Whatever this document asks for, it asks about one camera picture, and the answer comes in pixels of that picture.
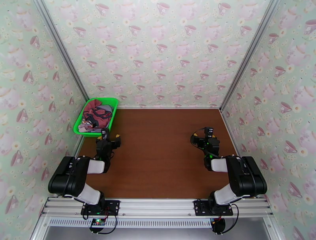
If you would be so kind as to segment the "pale pink tank top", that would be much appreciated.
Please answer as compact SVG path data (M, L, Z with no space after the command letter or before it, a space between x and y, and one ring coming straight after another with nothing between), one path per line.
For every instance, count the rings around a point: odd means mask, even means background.
M78 131L80 133L100 133L101 129L97 127L95 123L89 120L82 120L78 126Z

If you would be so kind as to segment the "red printed tank top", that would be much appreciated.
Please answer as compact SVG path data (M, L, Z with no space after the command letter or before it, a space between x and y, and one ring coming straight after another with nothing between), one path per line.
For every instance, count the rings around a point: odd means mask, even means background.
M82 124L87 131L107 128L113 117L113 108L94 99L83 109Z

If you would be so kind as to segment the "green plastic laundry basket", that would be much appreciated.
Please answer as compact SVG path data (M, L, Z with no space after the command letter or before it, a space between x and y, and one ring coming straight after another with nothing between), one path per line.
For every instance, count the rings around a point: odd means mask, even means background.
M113 107L113 118L107 127L107 128L109 128L109 130L111 130L112 124L114 122L115 114L117 111L117 107L119 105L119 100L116 98L112 98L112 97L96 97L96 98L92 98L92 99L88 100L85 103L84 107L87 105L88 102L90 102L94 99L100 100L103 104L110 105L111 107ZM100 137L101 133L80 133L78 131L78 126L82 122L83 109L81 110L81 112L80 112L80 114L79 114L79 116L78 116L78 118L73 126L74 133L76 133L78 135L82 135L84 137Z

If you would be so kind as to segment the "small circuit board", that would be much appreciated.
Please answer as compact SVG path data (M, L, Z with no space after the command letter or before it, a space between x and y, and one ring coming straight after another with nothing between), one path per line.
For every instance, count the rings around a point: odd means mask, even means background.
M104 228L106 225L105 218L93 218L90 224L90 228Z

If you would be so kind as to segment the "black round electronics unit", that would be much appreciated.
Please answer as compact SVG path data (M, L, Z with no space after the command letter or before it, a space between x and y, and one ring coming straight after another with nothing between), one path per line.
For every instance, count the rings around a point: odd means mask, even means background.
M224 218L211 219L212 232L215 234L222 234L226 227L226 221Z

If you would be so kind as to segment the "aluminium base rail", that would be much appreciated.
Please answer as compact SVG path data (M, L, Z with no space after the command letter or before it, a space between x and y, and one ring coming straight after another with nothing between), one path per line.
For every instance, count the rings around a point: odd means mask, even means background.
M194 199L120 199L118 218L197 218ZM42 215L81 217L82 203L69 198L48 198ZM241 218L273 217L263 199L243 199L232 206L233 216Z

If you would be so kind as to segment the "aluminium frame post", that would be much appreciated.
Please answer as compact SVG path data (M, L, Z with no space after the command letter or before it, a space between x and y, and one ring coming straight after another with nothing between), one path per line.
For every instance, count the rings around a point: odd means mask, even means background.
M83 98L85 101L89 100L89 96L87 94L87 91L84 88L83 83L80 80L80 77L75 69L75 66L70 58L70 55L68 54L68 51L64 45L64 42L58 32L57 26L54 23L47 7L44 2L44 0L32 0L44 22L45 27L47 28L48 33L51 35L54 44L56 45L61 58L63 62L65 63L68 71L70 72L70 75L73 77L77 87L79 88L79 91L81 92Z
M225 107L228 104L228 101L232 98L233 92L238 87L238 84L240 80L242 79L244 73L246 72L246 69L255 54L256 50L258 49L259 43L267 30L270 21L274 17L274 14L276 13L280 3L282 0L269 0L269 4L267 5L266 11L261 19L260 24L258 25L258 28L253 36L252 41L250 42L250 45L245 53L245 56L234 76L234 79L228 89L227 94L225 95L222 104L219 107L219 112L222 114Z

